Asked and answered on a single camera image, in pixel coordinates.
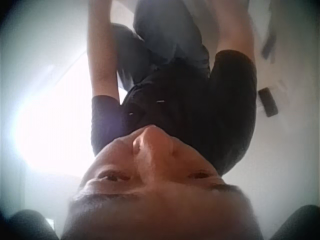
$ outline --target eye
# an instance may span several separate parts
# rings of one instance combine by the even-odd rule
[[[98,179],[104,179],[111,182],[126,182],[130,177],[118,171],[104,171],[98,175]]]
[[[206,178],[209,178],[211,177],[212,174],[210,173],[206,173],[206,172],[197,172],[197,173],[192,173],[190,174],[188,177],[190,179],[206,179]]]

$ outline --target man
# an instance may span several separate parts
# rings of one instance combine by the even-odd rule
[[[62,239],[262,239],[249,200],[225,184],[256,118],[250,18],[238,0],[207,0],[219,25],[215,64],[181,0],[140,0],[134,29],[89,1],[95,162]],[[125,89],[119,103],[117,71]]]

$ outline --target dark pants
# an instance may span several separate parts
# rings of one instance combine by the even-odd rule
[[[114,24],[118,74],[129,91],[156,69],[176,60],[208,77],[209,53],[191,14],[181,0],[140,0],[133,33]]]

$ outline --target sleeve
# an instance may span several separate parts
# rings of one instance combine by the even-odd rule
[[[243,53],[220,51],[209,82],[214,166],[222,176],[247,152],[256,124],[257,70]]]
[[[119,102],[106,95],[92,98],[91,145],[96,156],[106,145],[121,137],[122,108]]]

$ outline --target light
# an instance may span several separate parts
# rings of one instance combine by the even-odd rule
[[[127,92],[120,90],[123,101]],[[46,94],[30,99],[18,115],[14,137],[27,164],[40,172],[81,177],[94,160],[92,88],[84,54]]]

